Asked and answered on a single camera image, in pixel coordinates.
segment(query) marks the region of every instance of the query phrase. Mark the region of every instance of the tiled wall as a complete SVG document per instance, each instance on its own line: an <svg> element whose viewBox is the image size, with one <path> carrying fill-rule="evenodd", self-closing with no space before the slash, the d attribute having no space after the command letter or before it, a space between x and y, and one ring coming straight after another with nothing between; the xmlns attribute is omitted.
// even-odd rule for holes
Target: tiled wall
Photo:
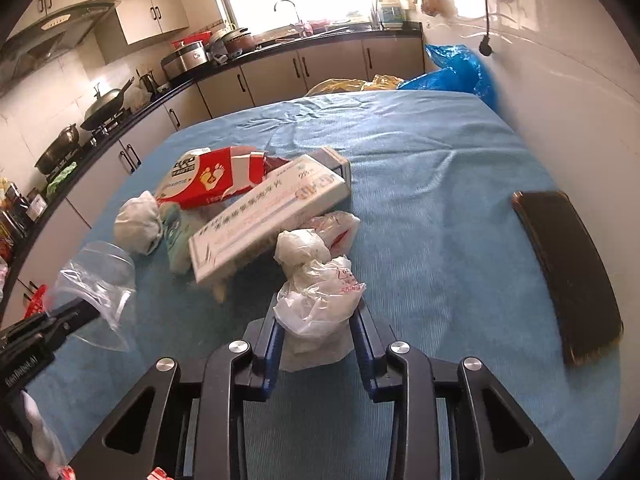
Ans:
<svg viewBox="0 0 640 480"><path fill-rule="evenodd" d="M78 127L95 101L94 86L104 94L122 88L127 79L153 70L165 82L161 59L173 50L163 41L111 64L104 59L93 34L75 50L47 63L0 98L0 174L13 180L23 193L43 186L34 164L57 134L72 123ZM125 94L125 106L139 107L148 94L136 82ZM80 131L81 142L87 134Z"/></svg>

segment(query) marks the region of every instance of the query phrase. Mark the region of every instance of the range hood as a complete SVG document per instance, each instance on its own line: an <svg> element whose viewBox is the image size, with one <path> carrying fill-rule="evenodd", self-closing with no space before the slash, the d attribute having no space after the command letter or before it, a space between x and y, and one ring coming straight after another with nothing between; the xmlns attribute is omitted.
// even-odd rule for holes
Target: range hood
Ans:
<svg viewBox="0 0 640 480"><path fill-rule="evenodd" d="M83 4L60 10L9 38L0 48L0 95L73 49L113 4Z"/></svg>

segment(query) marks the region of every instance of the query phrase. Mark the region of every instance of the white cardboard box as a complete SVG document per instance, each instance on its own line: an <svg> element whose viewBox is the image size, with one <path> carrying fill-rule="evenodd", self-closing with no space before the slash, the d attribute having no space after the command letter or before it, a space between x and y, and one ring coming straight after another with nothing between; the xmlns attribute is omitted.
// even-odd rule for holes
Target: white cardboard box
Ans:
<svg viewBox="0 0 640 480"><path fill-rule="evenodd" d="M272 171L267 179L207 223L189 240L196 281L213 284L348 197L344 179L308 155Z"/></svg>

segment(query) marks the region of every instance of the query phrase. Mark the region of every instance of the wok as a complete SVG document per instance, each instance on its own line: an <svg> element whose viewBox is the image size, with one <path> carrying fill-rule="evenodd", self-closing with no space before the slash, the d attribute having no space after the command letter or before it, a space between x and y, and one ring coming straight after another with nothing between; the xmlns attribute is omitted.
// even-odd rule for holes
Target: wok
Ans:
<svg viewBox="0 0 640 480"><path fill-rule="evenodd" d="M100 95L99 83L95 86L95 103L84 114L84 123L80 124L83 130L92 131L104 121L113 117L124 103L124 92L133 84L134 78L129 79L122 90L114 88L105 95Z"/></svg>
<svg viewBox="0 0 640 480"><path fill-rule="evenodd" d="M56 169L56 166L63 158L78 147L79 139L80 136L76 125L67 126L40 156L35 167L43 175L48 175Z"/></svg>

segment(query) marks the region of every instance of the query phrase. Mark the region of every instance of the kettle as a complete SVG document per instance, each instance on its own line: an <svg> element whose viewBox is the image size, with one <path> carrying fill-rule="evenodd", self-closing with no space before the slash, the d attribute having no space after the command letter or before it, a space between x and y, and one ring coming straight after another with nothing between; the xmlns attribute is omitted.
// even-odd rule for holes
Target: kettle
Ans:
<svg viewBox="0 0 640 480"><path fill-rule="evenodd" d="M136 70L136 73L138 74L140 81L142 81L142 84L145 86L146 91L151 94L151 97L158 94L159 85L154 79L153 70L150 70L149 72L143 75L140 75L140 72L138 72L138 70Z"/></svg>

